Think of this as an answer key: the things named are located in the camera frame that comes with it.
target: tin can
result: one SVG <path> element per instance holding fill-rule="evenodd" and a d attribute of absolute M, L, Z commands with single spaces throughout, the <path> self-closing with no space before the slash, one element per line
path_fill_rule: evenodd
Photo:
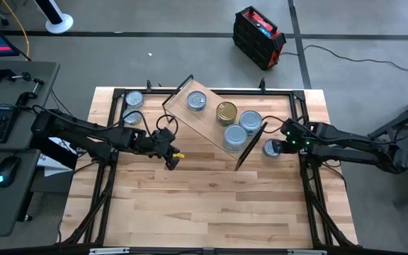
<path fill-rule="evenodd" d="M 237 153 L 242 150 L 247 141 L 247 132 L 239 125 L 230 125 L 225 130 L 224 148 L 229 153 Z"/>
<path fill-rule="evenodd" d="M 140 91 L 131 91 L 125 96 L 128 108 L 139 108 L 145 103 L 145 98 Z"/>
<path fill-rule="evenodd" d="M 267 140 L 267 142 L 262 147 L 262 151 L 263 151 L 264 155 L 266 155 L 267 157 L 278 157 L 278 156 L 280 156 L 281 148 L 279 148 L 279 149 L 280 149 L 279 153 L 276 153 L 273 150 L 272 139 Z"/>
<path fill-rule="evenodd" d="M 246 130 L 248 137 L 253 137 L 262 126 L 262 117 L 254 110 L 248 110 L 240 115 L 239 125 Z"/>
<path fill-rule="evenodd" d="M 129 113 L 131 113 L 133 111 L 138 111 L 138 109 L 136 109 L 136 108 L 127 108 L 127 110 L 124 110 L 124 112 L 122 114 L 122 117 L 124 118 L 125 116 L 127 116 Z M 129 116 L 125 117 L 124 121 L 128 125 L 136 125 L 141 121 L 141 114 L 132 113 Z"/>
<path fill-rule="evenodd" d="M 223 127 L 234 124 L 237 107 L 231 102 L 222 102 L 217 106 L 217 122 Z"/>
<path fill-rule="evenodd" d="M 207 103 L 207 97 L 201 91 L 193 91 L 187 96 L 188 107 L 192 111 L 202 111 Z"/>

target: silver tin can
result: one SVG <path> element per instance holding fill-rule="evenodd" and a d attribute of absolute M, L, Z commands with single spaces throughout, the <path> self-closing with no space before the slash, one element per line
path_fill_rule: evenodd
<path fill-rule="evenodd" d="M 140 91 L 131 91 L 125 96 L 128 108 L 139 108 L 145 103 L 145 98 Z"/>
<path fill-rule="evenodd" d="M 136 108 L 127 108 L 127 110 L 124 110 L 122 117 L 127 116 L 129 113 L 133 111 L 138 111 Z M 124 118 L 125 123 L 128 125 L 136 125 L 141 121 L 141 114 L 139 113 L 132 113 L 129 116 Z"/>
<path fill-rule="evenodd" d="M 207 96 L 201 91 L 193 91 L 187 96 L 188 107 L 192 111 L 202 111 L 207 103 Z"/>
<path fill-rule="evenodd" d="M 272 139 L 269 139 L 262 147 L 262 151 L 264 155 L 266 155 L 267 157 L 278 157 L 280 156 L 281 149 L 279 153 L 276 153 L 275 151 L 273 151 Z"/>
<path fill-rule="evenodd" d="M 262 117 L 254 110 L 248 110 L 240 115 L 239 125 L 246 130 L 248 137 L 253 137 L 262 126 Z"/>
<path fill-rule="evenodd" d="M 247 138 L 245 129 L 239 125 L 230 125 L 225 130 L 225 141 L 223 145 L 227 152 L 237 153 L 242 150 Z"/>

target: concrete floor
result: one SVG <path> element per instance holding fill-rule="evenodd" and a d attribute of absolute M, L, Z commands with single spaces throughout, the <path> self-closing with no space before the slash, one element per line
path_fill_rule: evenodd
<path fill-rule="evenodd" d="M 16 14 L 26 30 L 44 30 L 44 18 L 29 1 Z M 254 5 L 284 33 L 295 33 L 288 0 L 57 0 L 74 17 L 73 31 L 231 33 L 234 14 Z M 340 35 L 408 35 L 408 0 L 295 0 L 301 33 Z M 18 30 L 11 25 L 6 29 Z M 25 50 L 21 36 L 9 40 Z M 303 40 L 352 58 L 392 60 L 408 68 L 408 40 Z M 86 118 L 96 86 L 177 86 L 189 74 L 206 86 L 269 88 L 304 87 L 297 57 L 281 56 L 272 70 L 261 71 L 230 38 L 30 37 L 33 60 L 62 65 L 55 91 L 79 118 Z M 285 51 L 297 52 L 294 39 Z M 331 122 L 362 135 L 395 117 L 408 104 L 408 73 L 386 64 L 354 63 L 309 48 L 306 67 L 313 89 L 324 89 Z M 403 144 L 408 149 L 408 140 Z M 360 244 L 373 249 L 408 251 L 408 206 L 392 200 L 408 196 L 408 176 L 376 168 L 343 164 L 353 221 Z M 52 244 L 65 196 L 37 195 L 35 217 L 18 224 L 0 248 Z"/>

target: can lid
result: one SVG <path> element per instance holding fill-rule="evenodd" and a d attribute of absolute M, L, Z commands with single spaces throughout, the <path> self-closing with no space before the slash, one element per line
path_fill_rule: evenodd
<path fill-rule="evenodd" d="M 267 140 L 267 142 L 265 143 L 265 145 L 263 146 L 263 150 L 265 151 L 265 153 L 270 156 L 270 157 L 277 157 L 280 154 L 276 153 L 273 150 L 273 143 L 272 143 L 272 139 Z"/>
<path fill-rule="evenodd" d="M 247 141 L 247 132 L 239 125 L 230 125 L 225 130 L 225 141 L 230 145 L 242 145 Z"/>
<path fill-rule="evenodd" d="M 217 115 L 220 119 L 231 120 L 237 115 L 237 107 L 231 102 L 222 102 L 217 107 Z"/>
<path fill-rule="evenodd" d="M 240 115 L 240 125 L 247 130 L 258 130 L 262 125 L 262 117 L 254 110 L 248 110 Z"/>
<path fill-rule="evenodd" d="M 143 96 L 140 91 L 131 91 L 129 94 L 125 96 L 125 102 L 129 106 L 138 106 L 142 103 Z"/>
<path fill-rule="evenodd" d="M 207 97 L 201 91 L 193 91 L 187 96 L 187 103 L 192 108 L 203 108 Z"/>
<path fill-rule="evenodd" d="M 131 112 L 133 112 L 133 111 L 138 111 L 138 109 L 136 109 L 136 108 L 127 108 L 127 110 L 124 110 L 122 116 L 124 117 L 124 116 L 126 116 L 127 114 L 129 114 L 129 113 L 131 113 Z M 139 114 L 139 113 L 132 113 L 132 114 L 130 114 L 129 116 L 125 117 L 125 118 L 124 118 L 124 121 L 125 121 L 127 124 L 132 124 L 132 125 L 134 125 L 134 124 L 136 124 L 138 121 L 140 121 L 140 119 L 141 119 L 141 114 Z"/>

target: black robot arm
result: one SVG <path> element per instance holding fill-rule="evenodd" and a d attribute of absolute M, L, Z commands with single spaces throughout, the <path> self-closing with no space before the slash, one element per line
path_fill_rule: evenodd
<path fill-rule="evenodd" d="M 174 170 L 179 162 L 175 154 L 180 151 L 171 145 L 176 137 L 167 128 L 155 130 L 152 136 L 146 136 L 146 130 L 133 127 L 109 128 L 73 118 L 58 110 L 44 110 L 38 113 L 31 131 L 37 141 L 44 142 L 43 147 L 48 142 L 48 137 L 58 137 L 70 142 L 73 147 L 87 150 L 91 158 L 99 161 L 110 160 L 112 152 L 117 150 L 148 157 L 163 157 L 169 170 Z"/>
<path fill-rule="evenodd" d="M 329 159 L 370 164 L 391 174 L 407 170 L 407 153 L 394 142 L 372 141 L 369 137 L 343 132 L 326 123 L 284 121 L 280 131 L 286 141 L 276 140 L 273 148 L 282 153 L 302 152 L 307 161 L 320 165 Z"/>

